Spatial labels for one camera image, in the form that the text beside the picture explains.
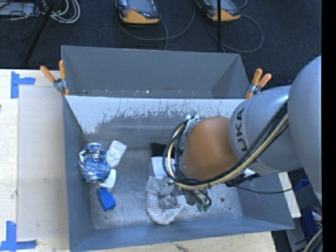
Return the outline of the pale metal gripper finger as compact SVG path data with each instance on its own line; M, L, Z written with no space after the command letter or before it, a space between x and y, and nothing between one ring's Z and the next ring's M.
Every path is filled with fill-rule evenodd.
M158 196L172 196L174 195L174 189L175 189L175 183L174 181L168 177L168 176L163 176L159 188L157 190Z
M180 208L181 204L178 201L180 193L177 192L176 194L160 194L159 193L159 207L161 209L174 209Z

